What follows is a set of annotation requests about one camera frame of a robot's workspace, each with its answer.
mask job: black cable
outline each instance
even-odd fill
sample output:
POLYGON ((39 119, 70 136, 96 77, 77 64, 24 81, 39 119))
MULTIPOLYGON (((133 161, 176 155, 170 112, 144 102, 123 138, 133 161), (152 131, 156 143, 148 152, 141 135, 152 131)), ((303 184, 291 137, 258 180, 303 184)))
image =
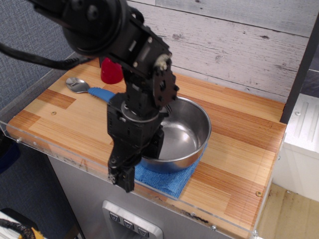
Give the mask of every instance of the black cable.
POLYGON ((0 219, 0 227, 11 229, 21 234, 23 239, 35 239, 35 235, 32 229, 22 224, 10 222, 5 219, 0 219))
POLYGON ((26 61, 58 70, 70 70, 79 64, 83 64, 85 62, 93 60, 93 58, 80 56, 78 58, 68 59, 64 61, 54 61, 42 56, 13 49, 2 43, 0 43, 0 52, 17 60, 26 61))

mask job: wooden floor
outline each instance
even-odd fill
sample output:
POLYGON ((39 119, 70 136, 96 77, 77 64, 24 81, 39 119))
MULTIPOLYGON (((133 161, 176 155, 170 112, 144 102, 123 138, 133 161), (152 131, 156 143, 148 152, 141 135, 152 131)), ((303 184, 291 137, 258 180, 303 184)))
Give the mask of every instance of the wooden floor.
POLYGON ((319 202, 272 184, 257 231, 263 239, 318 239, 319 202))

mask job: blue towel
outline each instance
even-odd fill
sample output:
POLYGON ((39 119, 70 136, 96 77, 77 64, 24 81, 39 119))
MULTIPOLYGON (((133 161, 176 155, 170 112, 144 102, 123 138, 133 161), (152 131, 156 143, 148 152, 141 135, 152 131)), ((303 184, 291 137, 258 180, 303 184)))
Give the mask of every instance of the blue towel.
POLYGON ((143 167, 141 164, 138 164, 135 167, 135 179, 178 198, 189 178, 195 171, 206 147, 207 145, 200 157, 191 166, 176 173, 156 173, 143 167))

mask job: cutting board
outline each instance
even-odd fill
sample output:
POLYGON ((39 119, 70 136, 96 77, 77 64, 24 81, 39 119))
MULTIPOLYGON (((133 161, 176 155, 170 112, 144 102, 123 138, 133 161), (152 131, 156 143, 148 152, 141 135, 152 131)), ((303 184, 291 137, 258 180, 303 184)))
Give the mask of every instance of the cutting board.
MULTIPOLYGON (((124 92, 122 81, 100 80, 98 60, 80 65, 16 115, 7 130, 14 138, 107 178, 113 148, 107 134, 107 104, 88 93, 67 89, 68 77, 91 87, 124 92)), ((135 193, 234 237, 247 238, 255 228, 286 125, 280 123, 283 103, 176 74, 179 96, 200 104, 212 132, 194 174, 178 200, 137 185, 135 193)))

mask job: white wood planks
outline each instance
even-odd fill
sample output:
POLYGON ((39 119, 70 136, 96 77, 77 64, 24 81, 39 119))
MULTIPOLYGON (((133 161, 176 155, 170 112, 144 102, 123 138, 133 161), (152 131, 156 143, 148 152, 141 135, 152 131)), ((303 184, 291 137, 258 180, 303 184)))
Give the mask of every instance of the white wood planks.
POLYGON ((130 0, 130 1, 145 3, 145 4, 149 4, 149 5, 156 5, 156 0, 130 0))
POLYGON ((156 5, 309 37, 318 0, 156 0, 156 5))
POLYGON ((142 12, 145 24, 170 46, 176 72, 286 101, 307 37, 137 2, 129 4, 142 12))

